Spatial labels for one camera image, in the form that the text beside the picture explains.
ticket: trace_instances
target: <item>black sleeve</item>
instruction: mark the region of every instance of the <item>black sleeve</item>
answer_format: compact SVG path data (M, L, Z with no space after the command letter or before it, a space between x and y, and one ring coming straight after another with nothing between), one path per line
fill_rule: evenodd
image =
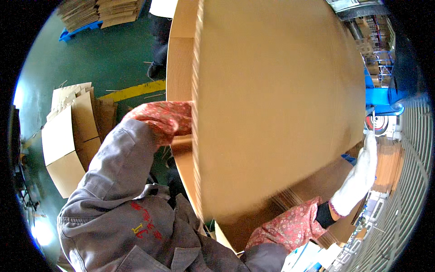
M317 207L316 220L317 222L320 223L320 226L322 226L322 228L324 229L326 229L327 227L335 223L335 221L331 217L331 212L329 211L328 201L326 201L323 204L320 204Z

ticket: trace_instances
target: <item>blue plastic pallet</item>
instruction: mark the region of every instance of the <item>blue plastic pallet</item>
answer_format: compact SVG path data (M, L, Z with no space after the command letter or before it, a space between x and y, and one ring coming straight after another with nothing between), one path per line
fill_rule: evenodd
M71 40L71 36L73 36L74 34L76 34L77 32L80 32L84 29L90 28L90 29L97 29L100 28L100 25L103 23L103 21L95 21L93 23L87 24L84 27L81 27L73 32L68 32L66 28L64 28L64 30L62 31L62 33L60 34L59 37L59 41L63 40L64 42L67 42L69 40Z

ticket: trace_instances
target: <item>metal grating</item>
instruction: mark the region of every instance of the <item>metal grating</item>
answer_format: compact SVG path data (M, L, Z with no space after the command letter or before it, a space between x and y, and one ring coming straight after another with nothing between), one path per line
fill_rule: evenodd
M406 150L397 189L363 241L359 252L340 271L387 271L405 247L420 215L432 170L433 117L429 105L409 101L401 116L402 146Z

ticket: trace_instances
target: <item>white work glove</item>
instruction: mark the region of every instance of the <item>white work glove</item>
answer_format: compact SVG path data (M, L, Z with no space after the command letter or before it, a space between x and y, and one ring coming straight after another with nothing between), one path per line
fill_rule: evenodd
M376 149L375 134L369 131L364 140L364 147L359 151L356 165L329 201L333 210L340 216L347 216L373 186L378 164Z

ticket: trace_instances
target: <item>gray work jacket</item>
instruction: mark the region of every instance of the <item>gray work jacket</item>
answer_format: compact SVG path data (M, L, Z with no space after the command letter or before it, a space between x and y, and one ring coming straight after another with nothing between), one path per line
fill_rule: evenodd
M147 184L157 149L143 122L125 119L106 137L57 218L76 271L280 271L284 246L262 244L240 259L199 234L200 221L180 194Z

